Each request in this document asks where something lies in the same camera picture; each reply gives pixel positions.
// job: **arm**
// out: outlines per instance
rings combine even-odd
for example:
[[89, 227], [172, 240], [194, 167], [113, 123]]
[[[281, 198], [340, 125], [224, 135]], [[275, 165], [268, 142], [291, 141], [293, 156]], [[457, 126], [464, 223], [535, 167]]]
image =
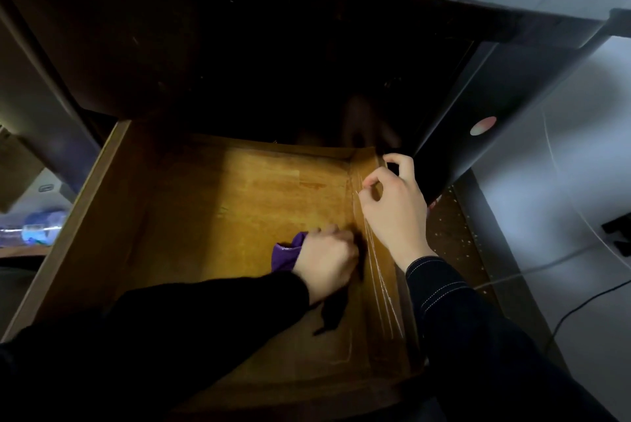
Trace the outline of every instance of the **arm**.
[[356, 256], [350, 233], [314, 230], [292, 273], [162, 284], [125, 293], [106, 314], [28, 327], [0, 346], [3, 398], [20, 417], [165, 412], [348, 283]]
[[[386, 168], [369, 175], [360, 192], [362, 209], [406, 273], [419, 339], [447, 418], [615, 420], [429, 249], [427, 206], [413, 160], [403, 155], [384, 159], [399, 165], [399, 176]], [[377, 180], [384, 192], [374, 201], [369, 188]]]

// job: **person's left hand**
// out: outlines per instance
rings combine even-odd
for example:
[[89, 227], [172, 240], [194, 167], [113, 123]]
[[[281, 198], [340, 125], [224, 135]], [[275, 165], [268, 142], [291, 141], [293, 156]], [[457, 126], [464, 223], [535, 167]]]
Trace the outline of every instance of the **person's left hand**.
[[329, 225], [323, 231], [311, 230], [292, 271], [307, 285], [309, 304], [346, 286], [358, 256], [359, 250], [350, 231], [340, 231], [337, 225]]

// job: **black sleeve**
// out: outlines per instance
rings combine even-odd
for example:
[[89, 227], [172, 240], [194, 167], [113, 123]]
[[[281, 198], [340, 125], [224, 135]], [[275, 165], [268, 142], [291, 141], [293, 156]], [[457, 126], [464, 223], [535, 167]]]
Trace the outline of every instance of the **black sleeve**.
[[0, 411], [157, 415], [226, 375], [308, 306], [307, 287], [289, 272], [130, 291], [104, 315], [34, 325], [0, 346]]
[[615, 420], [445, 260], [418, 259], [406, 278], [438, 402], [449, 421]]

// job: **drawer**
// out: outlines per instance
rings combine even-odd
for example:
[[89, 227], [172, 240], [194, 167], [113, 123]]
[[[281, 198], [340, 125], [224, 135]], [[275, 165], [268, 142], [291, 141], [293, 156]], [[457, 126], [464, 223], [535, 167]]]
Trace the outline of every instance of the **drawer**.
[[409, 301], [357, 195], [379, 164], [372, 148], [256, 143], [120, 122], [5, 339], [33, 322], [107, 306], [133, 288], [264, 275], [276, 242], [337, 223], [365, 241], [339, 327], [314, 336], [320, 309], [308, 312], [177, 410], [297, 402], [405, 378], [415, 337]]

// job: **black cable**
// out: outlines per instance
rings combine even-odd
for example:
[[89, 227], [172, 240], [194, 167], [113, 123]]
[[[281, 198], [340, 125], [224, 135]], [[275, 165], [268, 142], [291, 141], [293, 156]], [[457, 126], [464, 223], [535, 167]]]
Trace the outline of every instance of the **black cable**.
[[548, 355], [548, 351], [550, 349], [550, 346], [552, 345], [552, 341], [554, 341], [554, 338], [556, 337], [556, 333], [558, 332], [559, 329], [561, 329], [561, 324], [563, 324], [563, 322], [565, 321], [565, 319], [567, 319], [568, 317], [570, 317], [572, 314], [574, 314], [575, 312], [577, 312], [579, 309], [584, 308], [585, 306], [587, 306], [589, 303], [591, 303], [594, 299], [596, 298], [600, 298], [600, 296], [603, 296], [607, 293], [611, 293], [612, 291], [615, 291], [616, 289], [620, 289], [622, 286], [626, 286], [627, 284], [631, 283], [631, 279], [629, 279], [628, 281], [625, 281], [622, 284], [618, 284], [618, 286], [614, 286], [610, 289], [607, 289], [606, 291], [603, 291], [602, 293], [598, 293], [596, 296], [592, 296], [591, 298], [589, 298], [587, 301], [585, 301], [584, 303], [576, 306], [574, 309], [572, 309], [570, 312], [568, 312], [567, 314], [565, 314], [561, 320], [558, 322], [558, 324], [556, 324], [556, 327], [554, 328], [554, 331], [552, 332], [552, 335], [550, 336], [550, 338], [548, 339], [548, 343], [546, 344], [546, 347], [543, 350], [543, 353], [545, 355]]

